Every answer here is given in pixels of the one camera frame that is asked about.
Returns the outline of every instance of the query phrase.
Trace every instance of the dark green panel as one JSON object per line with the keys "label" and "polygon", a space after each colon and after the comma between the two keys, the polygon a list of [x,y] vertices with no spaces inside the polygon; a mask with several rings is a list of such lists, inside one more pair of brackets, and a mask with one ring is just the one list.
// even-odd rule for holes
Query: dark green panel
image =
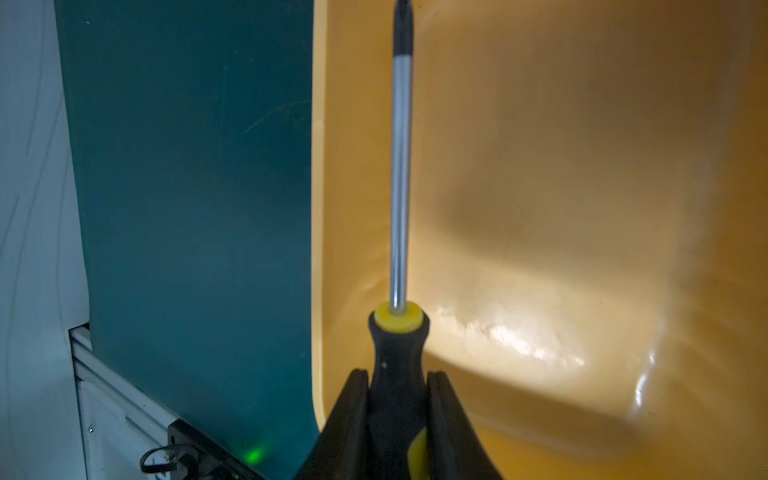
{"label": "dark green panel", "polygon": [[96,355],[290,477],[317,437],[312,1],[56,14]]}

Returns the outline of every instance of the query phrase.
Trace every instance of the screwdriver tip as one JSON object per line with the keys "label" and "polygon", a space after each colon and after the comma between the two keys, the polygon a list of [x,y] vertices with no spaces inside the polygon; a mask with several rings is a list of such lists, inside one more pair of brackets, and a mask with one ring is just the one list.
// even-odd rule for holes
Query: screwdriver tip
{"label": "screwdriver tip", "polygon": [[413,6],[411,0],[397,0],[394,33],[394,55],[413,55]]}

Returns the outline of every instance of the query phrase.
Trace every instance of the yellow handle accent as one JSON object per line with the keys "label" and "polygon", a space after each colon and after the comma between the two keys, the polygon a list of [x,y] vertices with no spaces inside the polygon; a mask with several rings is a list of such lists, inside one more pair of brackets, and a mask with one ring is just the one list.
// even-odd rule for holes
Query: yellow handle accent
{"label": "yellow handle accent", "polygon": [[389,312],[389,303],[384,302],[373,310],[373,319],[382,330],[390,333],[409,333],[424,322],[424,312],[413,302],[406,303],[406,312],[394,316]]}
{"label": "yellow handle accent", "polygon": [[426,427],[416,434],[411,446],[408,447],[408,471],[411,474],[411,480],[427,480],[429,478]]}

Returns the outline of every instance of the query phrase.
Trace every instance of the black bracket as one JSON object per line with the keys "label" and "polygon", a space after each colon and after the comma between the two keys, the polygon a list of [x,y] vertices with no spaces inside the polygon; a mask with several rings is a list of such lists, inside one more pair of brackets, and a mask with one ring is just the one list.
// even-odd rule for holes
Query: black bracket
{"label": "black bracket", "polygon": [[[167,452],[168,463],[145,465],[159,451]],[[168,426],[168,445],[145,453],[139,466],[142,473],[170,472],[171,480],[266,480],[181,419]]]}

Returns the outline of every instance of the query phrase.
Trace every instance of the green light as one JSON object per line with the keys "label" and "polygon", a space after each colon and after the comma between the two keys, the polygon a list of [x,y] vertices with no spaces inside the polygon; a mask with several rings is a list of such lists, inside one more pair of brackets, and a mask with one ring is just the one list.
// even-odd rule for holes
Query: green light
{"label": "green light", "polygon": [[264,453],[265,451],[263,447],[257,447],[246,453],[244,460],[248,465],[255,465],[264,460]]}

